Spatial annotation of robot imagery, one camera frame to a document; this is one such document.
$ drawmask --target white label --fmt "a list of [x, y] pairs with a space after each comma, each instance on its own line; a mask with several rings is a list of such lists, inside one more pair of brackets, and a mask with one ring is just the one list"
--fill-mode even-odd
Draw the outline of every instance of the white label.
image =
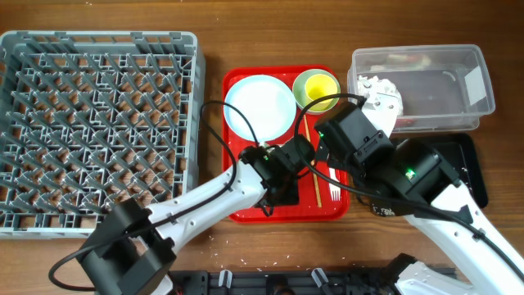
[[468, 90], [470, 106], [486, 97], [486, 87], [479, 66], [466, 75], [466, 89]]

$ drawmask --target green light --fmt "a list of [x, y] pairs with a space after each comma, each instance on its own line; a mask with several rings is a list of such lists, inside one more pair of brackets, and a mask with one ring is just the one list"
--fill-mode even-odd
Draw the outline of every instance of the green light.
[[406, 171], [406, 177], [411, 180], [413, 179], [413, 177], [415, 177], [417, 174], [415, 173], [415, 171], [413, 171], [413, 169], [411, 168], [408, 168], [408, 170]]

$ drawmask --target chopstick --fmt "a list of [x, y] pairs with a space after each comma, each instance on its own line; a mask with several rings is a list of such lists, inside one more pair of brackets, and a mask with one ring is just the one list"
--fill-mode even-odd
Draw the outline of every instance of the chopstick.
[[[311, 142], [311, 137], [309, 136], [309, 126], [308, 126], [308, 116], [304, 116], [304, 125], [305, 125], [305, 137]], [[317, 175], [315, 173], [313, 174], [313, 181], [314, 181], [314, 191], [317, 195], [317, 206], [318, 208], [322, 208], [322, 199], [320, 198], [320, 190], [318, 189], [318, 179]]]

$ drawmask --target fork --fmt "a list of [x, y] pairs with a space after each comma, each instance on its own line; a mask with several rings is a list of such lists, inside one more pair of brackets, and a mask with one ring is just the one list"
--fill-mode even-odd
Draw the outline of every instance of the fork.
[[[335, 172], [335, 169], [333, 168], [329, 168], [329, 177], [331, 177], [331, 179], [335, 180], [335, 181], [338, 181], [338, 178], [337, 178], [337, 173]], [[329, 184], [329, 192], [331, 193], [331, 199], [333, 201], [340, 201], [341, 200], [341, 188], [333, 185], [333, 184]]]

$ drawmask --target clear plastic bin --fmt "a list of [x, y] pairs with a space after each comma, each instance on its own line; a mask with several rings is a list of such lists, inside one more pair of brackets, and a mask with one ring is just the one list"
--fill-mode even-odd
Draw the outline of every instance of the clear plastic bin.
[[490, 75], [476, 45], [358, 49], [347, 75], [350, 93], [358, 91], [359, 75], [396, 85], [404, 104], [396, 133], [471, 130], [495, 110]]

